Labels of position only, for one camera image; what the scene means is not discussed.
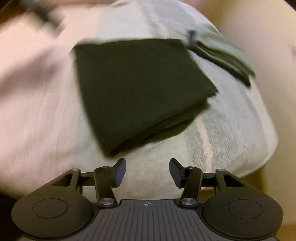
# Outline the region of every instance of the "wall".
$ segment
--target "wall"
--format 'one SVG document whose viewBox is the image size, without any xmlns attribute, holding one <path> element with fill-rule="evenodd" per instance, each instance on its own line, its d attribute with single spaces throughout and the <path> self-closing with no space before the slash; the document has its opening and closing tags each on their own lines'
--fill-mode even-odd
<svg viewBox="0 0 296 241">
<path fill-rule="evenodd" d="M 203 15 L 212 15 L 224 0 L 181 0 L 198 9 Z"/>
<path fill-rule="evenodd" d="M 283 0 L 223 0 L 197 8 L 254 64 L 255 82 L 279 135 L 265 167 L 265 191 L 296 223 L 296 12 Z"/>
</svg>

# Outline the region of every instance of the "white fabric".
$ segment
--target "white fabric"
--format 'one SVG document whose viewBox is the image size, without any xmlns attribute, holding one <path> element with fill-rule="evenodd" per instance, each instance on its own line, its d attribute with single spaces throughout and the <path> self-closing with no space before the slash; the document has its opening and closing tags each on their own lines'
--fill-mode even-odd
<svg viewBox="0 0 296 241">
<path fill-rule="evenodd" d="M 208 23 L 196 10 L 185 4 L 180 6 L 196 22 Z M 36 32 L 29 16 L 0 33 L 0 191 L 21 196 L 72 167 L 90 172 L 99 166 L 112 166 L 119 157 L 124 157 L 127 172 L 115 190 L 118 199 L 179 196 L 182 190 L 174 186 L 169 175 L 169 160 L 176 158 L 184 166 L 199 166 L 192 162 L 186 135 L 108 159 L 92 135 L 76 85 L 74 54 L 70 53 L 74 44 L 84 38 L 110 41 L 154 37 L 143 9 L 138 2 L 128 1 L 119 6 L 115 3 L 93 8 L 67 7 L 59 12 L 65 17 L 66 29 L 57 39 L 48 31 Z M 252 85 L 248 96 L 257 112 L 260 111 L 268 151 L 264 150 L 266 158 L 224 167 L 239 176 L 260 168 L 277 143 L 260 94 Z M 197 118 L 196 123 L 206 139 L 202 120 Z M 205 142 L 196 145 L 209 150 L 204 147 Z M 198 154 L 211 156 L 211 152 Z M 213 171 L 211 161 L 208 160 L 204 171 Z M 85 188 L 85 193 L 95 201 L 93 188 Z"/>
<path fill-rule="evenodd" d="M 145 19 L 149 27 L 143 24 Z M 100 42 L 143 37 L 184 39 L 188 28 L 202 24 L 211 23 L 186 4 L 170 0 L 134 0 L 121 8 L 106 8 L 100 18 L 97 37 Z M 81 156 L 88 155 L 90 161 L 76 160 L 79 168 L 92 171 L 98 164 L 112 166 L 119 157 L 127 160 L 126 175 L 115 190 L 117 197 L 177 197 L 180 190 L 174 187 L 168 171 L 168 161 L 173 157 L 184 166 L 197 166 L 207 172 L 225 168 L 241 177 L 259 169 L 273 154 L 277 137 L 254 82 L 248 91 L 223 69 L 194 54 L 192 57 L 216 85 L 219 94 L 209 100 L 210 109 L 178 136 L 110 159 L 96 148 L 89 127 L 85 126 L 85 120 L 81 121 L 83 134 L 79 136 L 84 135 L 84 138 L 80 145 L 92 148 L 80 148 Z"/>
</svg>

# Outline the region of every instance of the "dark green cloth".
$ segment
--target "dark green cloth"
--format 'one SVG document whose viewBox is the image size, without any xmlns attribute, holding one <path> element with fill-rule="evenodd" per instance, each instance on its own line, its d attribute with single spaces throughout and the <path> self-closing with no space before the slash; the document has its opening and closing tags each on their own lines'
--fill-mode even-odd
<svg viewBox="0 0 296 241">
<path fill-rule="evenodd" d="M 214 26 L 204 24 L 189 31 L 189 47 L 198 56 L 213 62 L 251 87 L 249 76 L 255 72 L 246 54 L 230 43 Z"/>
<path fill-rule="evenodd" d="M 74 50 L 84 107 L 107 155 L 164 130 L 174 133 L 217 92 L 178 39 L 79 44 Z"/>
</svg>

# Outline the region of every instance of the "drone logo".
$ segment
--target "drone logo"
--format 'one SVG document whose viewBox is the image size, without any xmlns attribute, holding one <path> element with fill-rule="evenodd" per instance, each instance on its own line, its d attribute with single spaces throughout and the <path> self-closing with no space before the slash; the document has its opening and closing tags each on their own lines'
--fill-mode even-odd
<svg viewBox="0 0 296 241">
<path fill-rule="evenodd" d="M 150 202 L 146 202 L 146 203 L 144 203 L 144 205 L 145 205 L 146 207 L 150 207 L 150 206 L 152 205 L 152 203 L 150 203 Z"/>
</svg>

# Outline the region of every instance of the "screw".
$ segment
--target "screw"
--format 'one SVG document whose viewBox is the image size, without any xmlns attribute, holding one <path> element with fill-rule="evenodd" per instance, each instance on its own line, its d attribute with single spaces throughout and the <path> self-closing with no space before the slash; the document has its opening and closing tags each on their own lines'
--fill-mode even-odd
<svg viewBox="0 0 296 241">
<path fill-rule="evenodd" d="M 196 201 L 191 197 L 186 197 L 182 199 L 181 203 L 183 203 L 184 205 L 193 205 L 196 203 Z"/>
<path fill-rule="evenodd" d="M 113 198 L 105 197 L 100 200 L 100 203 L 103 205 L 112 205 L 113 203 L 115 203 L 115 201 Z"/>
</svg>

